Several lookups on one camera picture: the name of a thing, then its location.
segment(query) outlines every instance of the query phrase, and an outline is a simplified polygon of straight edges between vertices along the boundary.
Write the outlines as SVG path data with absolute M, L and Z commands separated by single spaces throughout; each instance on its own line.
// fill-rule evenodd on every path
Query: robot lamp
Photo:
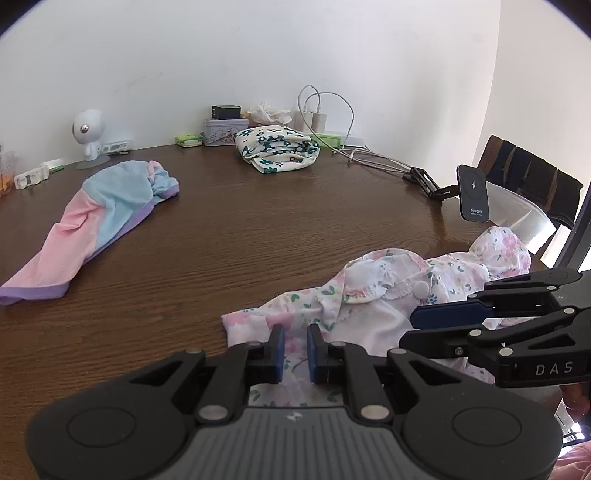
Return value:
M 76 141 L 84 146 L 84 161 L 77 168 L 91 168 L 109 160 L 100 154 L 100 138 L 105 132 L 105 120 L 100 110 L 88 109 L 76 115 L 72 123 L 72 134 Z

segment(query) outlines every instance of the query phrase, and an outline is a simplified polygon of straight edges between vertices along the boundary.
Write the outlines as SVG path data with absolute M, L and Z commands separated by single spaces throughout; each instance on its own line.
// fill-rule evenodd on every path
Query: pink and blue cloth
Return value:
M 136 227 L 178 182 L 155 161 L 129 160 L 87 179 L 41 251 L 0 287 L 0 305 L 65 295 L 80 267 Z

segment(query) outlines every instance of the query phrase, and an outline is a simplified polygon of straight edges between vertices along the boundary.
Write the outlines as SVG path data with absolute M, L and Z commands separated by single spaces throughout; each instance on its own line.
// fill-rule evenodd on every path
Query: green floral pattern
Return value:
M 243 130 L 236 136 L 236 146 L 242 158 L 261 173 L 308 167 L 316 161 L 320 153 L 318 143 L 309 135 L 282 125 Z

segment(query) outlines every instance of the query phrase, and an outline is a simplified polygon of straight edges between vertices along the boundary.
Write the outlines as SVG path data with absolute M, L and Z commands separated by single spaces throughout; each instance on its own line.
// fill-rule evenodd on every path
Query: white plastic bag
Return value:
M 247 111 L 251 121 L 258 125 L 287 125 L 291 122 L 289 110 L 278 110 L 268 103 L 259 103 Z
M 556 231 L 552 221 L 535 203 L 489 181 L 486 191 L 491 222 L 509 227 L 533 254 Z

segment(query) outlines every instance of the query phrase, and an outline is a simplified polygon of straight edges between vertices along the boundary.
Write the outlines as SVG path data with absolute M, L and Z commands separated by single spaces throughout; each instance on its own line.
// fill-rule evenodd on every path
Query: blue gripper pad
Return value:
M 315 383 L 316 380 L 316 348 L 314 347 L 314 339 L 312 332 L 308 328 L 306 332 L 306 351 L 308 354 L 308 369 L 310 371 L 310 381 Z
M 283 360 L 285 358 L 285 329 L 281 329 L 279 340 L 277 342 L 277 357 L 275 359 L 275 369 L 277 371 L 277 383 L 283 380 Z
M 410 323 L 420 330 L 461 327 L 482 323 L 494 316 L 494 309 L 484 306 L 479 300 L 452 301 L 415 308 L 411 313 Z

